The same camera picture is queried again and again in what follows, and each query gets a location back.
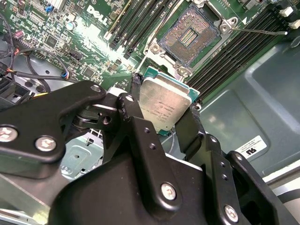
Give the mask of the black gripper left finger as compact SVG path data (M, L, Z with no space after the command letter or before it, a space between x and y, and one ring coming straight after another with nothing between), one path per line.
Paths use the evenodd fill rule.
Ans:
M91 81L67 87L0 113L0 171L43 179L58 169L66 152L67 132L83 109L109 116L96 127L113 135L106 153L131 151L142 202L147 209L178 209L182 196L153 124L144 119L132 95L106 94Z

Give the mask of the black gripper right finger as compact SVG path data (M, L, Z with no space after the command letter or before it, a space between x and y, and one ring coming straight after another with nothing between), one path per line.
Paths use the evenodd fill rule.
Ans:
M185 160L202 168L204 212L210 225L293 225L295 218L248 160L236 151L224 153L207 134L196 105L175 124Z

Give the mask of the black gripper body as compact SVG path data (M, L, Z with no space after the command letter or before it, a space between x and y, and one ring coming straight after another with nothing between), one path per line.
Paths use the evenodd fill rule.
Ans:
M144 207L132 158L125 153L65 186L49 213L51 225L215 225L205 202L204 173L168 156L183 196L180 210L159 220Z

